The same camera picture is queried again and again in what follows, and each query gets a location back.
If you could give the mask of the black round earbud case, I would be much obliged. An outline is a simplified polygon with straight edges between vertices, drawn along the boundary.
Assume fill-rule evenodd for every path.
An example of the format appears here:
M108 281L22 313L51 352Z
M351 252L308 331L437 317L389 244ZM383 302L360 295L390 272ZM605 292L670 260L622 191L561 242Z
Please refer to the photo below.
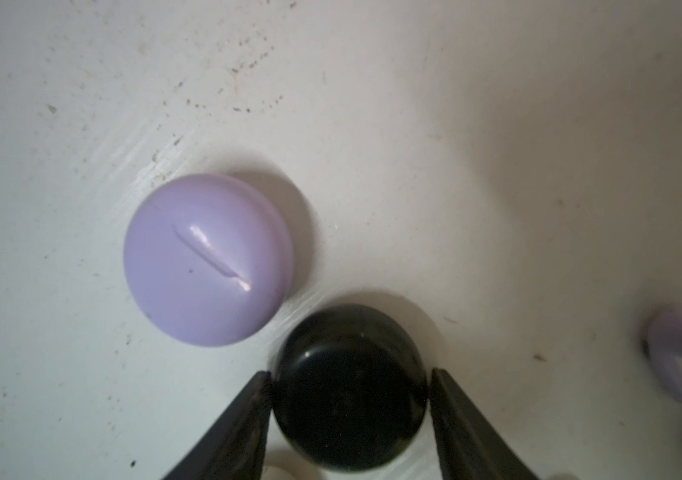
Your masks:
M284 436L329 470L361 472L394 460L427 410L418 348L391 317L366 305L308 316L285 340L272 378Z

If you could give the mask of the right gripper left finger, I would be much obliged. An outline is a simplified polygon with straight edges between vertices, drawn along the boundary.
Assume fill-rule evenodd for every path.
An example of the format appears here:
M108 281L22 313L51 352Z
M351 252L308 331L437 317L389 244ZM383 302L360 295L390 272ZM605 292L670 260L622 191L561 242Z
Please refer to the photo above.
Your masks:
M165 479L259 480L271 412L271 374L259 371Z

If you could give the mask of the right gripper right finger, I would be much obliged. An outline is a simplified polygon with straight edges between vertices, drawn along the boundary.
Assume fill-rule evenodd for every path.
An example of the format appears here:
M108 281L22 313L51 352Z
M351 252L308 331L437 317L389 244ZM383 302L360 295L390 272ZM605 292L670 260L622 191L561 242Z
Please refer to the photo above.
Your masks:
M447 370L432 370L429 395L444 480L538 479Z

